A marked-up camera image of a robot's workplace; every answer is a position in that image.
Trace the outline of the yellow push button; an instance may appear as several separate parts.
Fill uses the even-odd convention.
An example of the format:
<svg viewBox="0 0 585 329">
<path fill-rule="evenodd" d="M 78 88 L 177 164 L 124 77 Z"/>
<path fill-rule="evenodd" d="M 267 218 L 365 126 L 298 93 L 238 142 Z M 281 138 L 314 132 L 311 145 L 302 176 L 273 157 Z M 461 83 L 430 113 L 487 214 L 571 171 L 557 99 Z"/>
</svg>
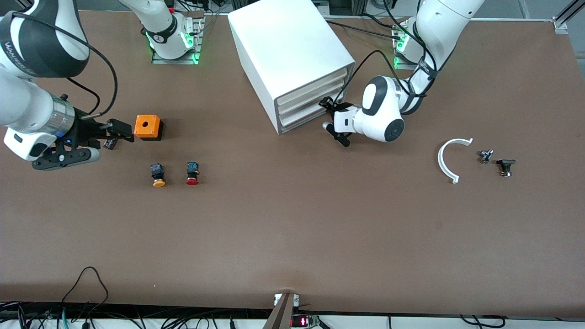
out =
<svg viewBox="0 0 585 329">
<path fill-rule="evenodd" d="M 153 178 L 153 187 L 159 188 L 165 186 L 164 168 L 160 163 L 150 165 L 150 173 Z"/>
</svg>

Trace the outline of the orange box with hole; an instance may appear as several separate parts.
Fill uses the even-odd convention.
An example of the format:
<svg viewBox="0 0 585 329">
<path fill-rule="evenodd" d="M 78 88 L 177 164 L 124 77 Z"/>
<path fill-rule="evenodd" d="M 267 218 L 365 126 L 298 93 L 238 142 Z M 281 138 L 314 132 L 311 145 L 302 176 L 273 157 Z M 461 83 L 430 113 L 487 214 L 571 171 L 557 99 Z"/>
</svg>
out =
<svg viewBox="0 0 585 329">
<path fill-rule="evenodd" d="M 141 140 L 162 140 L 164 123 L 157 115 L 138 115 L 133 133 Z"/>
</svg>

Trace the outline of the grey metal beam with brackets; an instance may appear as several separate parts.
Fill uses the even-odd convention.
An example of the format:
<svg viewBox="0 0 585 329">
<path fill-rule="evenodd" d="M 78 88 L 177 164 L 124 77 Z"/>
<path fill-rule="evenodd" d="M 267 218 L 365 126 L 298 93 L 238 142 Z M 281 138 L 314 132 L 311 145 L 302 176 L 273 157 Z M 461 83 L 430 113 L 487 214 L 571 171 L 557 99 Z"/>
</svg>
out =
<svg viewBox="0 0 585 329">
<path fill-rule="evenodd" d="M 262 329 L 291 329 L 299 300 L 299 295 L 291 292 L 274 294 L 274 309 Z"/>
</svg>

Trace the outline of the circuit board with red display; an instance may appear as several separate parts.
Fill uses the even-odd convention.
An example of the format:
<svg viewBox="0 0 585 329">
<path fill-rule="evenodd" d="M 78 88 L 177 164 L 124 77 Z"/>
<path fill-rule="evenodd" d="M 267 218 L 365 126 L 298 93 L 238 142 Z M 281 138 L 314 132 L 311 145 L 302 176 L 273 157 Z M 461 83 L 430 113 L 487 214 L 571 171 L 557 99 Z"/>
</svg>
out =
<svg viewBox="0 0 585 329">
<path fill-rule="evenodd" d="M 318 316 L 312 316 L 307 314 L 298 314 L 291 317 L 290 320 L 291 329 L 311 329 L 320 327 L 320 319 Z"/>
</svg>

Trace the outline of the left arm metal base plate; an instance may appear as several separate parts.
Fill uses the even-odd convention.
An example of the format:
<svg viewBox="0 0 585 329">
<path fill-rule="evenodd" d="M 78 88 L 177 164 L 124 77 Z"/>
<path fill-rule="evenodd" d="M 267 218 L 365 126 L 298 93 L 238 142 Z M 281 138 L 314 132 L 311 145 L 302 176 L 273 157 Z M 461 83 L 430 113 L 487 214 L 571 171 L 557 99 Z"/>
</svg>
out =
<svg viewBox="0 0 585 329">
<path fill-rule="evenodd" d="M 392 36 L 398 37 L 393 40 L 394 68 L 414 70 L 423 56 L 422 46 L 397 25 L 393 25 Z"/>
</svg>

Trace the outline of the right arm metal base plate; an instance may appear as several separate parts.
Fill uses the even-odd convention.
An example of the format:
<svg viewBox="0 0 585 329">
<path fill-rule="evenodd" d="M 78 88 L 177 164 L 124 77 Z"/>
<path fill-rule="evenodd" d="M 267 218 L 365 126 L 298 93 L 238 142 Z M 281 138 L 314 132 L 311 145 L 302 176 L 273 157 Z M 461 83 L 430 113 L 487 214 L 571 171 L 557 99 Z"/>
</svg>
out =
<svg viewBox="0 0 585 329">
<path fill-rule="evenodd" d="M 206 17 L 189 17 L 182 13 L 173 13 L 177 19 L 177 29 L 166 43 L 156 43 L 148 36 L 152 50 L 152 63 L 196 65 L 201 56 L 203 30 L 206 27 Z"/>
</svg>

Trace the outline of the aluminium frame profile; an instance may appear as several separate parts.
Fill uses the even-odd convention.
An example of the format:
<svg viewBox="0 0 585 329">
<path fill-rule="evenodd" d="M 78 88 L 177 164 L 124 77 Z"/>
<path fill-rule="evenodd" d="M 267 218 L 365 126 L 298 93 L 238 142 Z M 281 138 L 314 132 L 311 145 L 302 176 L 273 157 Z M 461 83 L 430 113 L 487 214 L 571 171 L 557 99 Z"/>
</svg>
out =
<svg viewBox="0 0 585 329">
<path fill-rule="evenodd" d="M 585 8 L 585 0 L 571 0 L 556 16 L 552 18 L 556 35 L 567 35 L 567 23 Z"/>
</svg>

